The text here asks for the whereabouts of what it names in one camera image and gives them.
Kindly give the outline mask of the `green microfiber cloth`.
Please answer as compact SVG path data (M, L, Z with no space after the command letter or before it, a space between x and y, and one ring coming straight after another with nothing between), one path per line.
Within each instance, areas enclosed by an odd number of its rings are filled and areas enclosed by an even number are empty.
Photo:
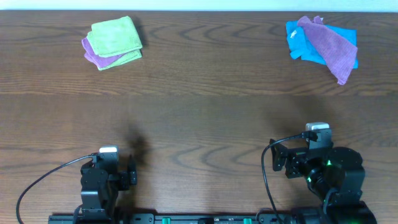
M139 34L129 16L91 25L88 42L95 55L113 57L142 48Z

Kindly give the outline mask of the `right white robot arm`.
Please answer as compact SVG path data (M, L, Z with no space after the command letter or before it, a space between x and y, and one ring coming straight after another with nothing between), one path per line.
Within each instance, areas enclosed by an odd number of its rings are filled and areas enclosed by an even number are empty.
M370 224L376 218L361 200L365 178L360 153L335 147L330 139L307 139L307 146L288 149L283 140L271 139L274 171L285 168L287 178L304 177L308 189L320 200L319 207L295 208L282 223Z

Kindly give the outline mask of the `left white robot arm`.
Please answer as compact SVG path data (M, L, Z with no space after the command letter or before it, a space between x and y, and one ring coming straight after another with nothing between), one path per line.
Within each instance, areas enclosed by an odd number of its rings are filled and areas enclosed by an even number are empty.
M136 163L129 156L126 170L120 171L117 152L98 152L92 158L80 169L82 220L110 222L114 219L118 193L137 184Z

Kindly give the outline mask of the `folded green cloth under purple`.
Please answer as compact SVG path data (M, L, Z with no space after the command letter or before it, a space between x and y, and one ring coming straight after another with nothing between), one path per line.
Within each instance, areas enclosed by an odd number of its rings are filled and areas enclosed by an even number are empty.
M124 54L122 57L120 57L116 61L112 62L111 64L109 64L107 66L103 66L103 67L97 67L97 68L98 68L98 70L102 71L102 70L106 70L106 69L109 69L112 67L117 67L117 66L123 65L125 63L139 59L141 57L142 57L142 54L141 54L140 50L133 50L131 52Z

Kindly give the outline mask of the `purple cloth on blue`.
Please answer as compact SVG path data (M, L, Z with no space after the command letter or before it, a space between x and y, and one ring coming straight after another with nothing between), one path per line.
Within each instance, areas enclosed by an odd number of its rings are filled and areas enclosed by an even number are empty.
M320 17L310 20L301 17L297 25L301 27L307 39L323 58L330 72L337 78L339 85L344 85L354 69L357 46L321 23Z

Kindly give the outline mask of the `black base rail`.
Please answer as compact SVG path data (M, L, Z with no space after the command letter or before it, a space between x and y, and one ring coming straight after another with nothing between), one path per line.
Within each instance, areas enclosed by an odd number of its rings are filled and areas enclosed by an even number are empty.
M275 215L258 213L257 215L155 215L153 213L125 214L116 212L111 220L99 220L80 215L51 215L49 223L118 223L118 224L303 224L303 223L345 223L372 224L375 216L367 208L345 213L328 212L326 215L318 208L295 209L291 214Z

